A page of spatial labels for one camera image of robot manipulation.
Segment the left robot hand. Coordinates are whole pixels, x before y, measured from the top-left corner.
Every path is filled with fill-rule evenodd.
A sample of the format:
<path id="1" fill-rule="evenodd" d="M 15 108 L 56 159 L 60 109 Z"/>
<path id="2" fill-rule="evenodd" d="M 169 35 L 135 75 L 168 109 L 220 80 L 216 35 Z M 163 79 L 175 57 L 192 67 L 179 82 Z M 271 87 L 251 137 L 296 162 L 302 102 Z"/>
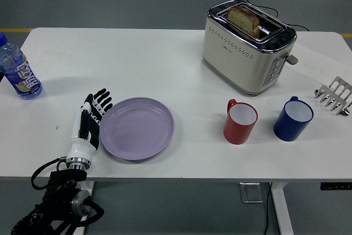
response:
<path id="1" fill-rule="evenodd" d="M 71 149 L 66 158 L 68 167 L 90 167 L 92 154 L 99 146 L 102 118 L 113 106 L 111 100 L 110 92 L 105 88 L 85 99 L 73 125 Z"/>

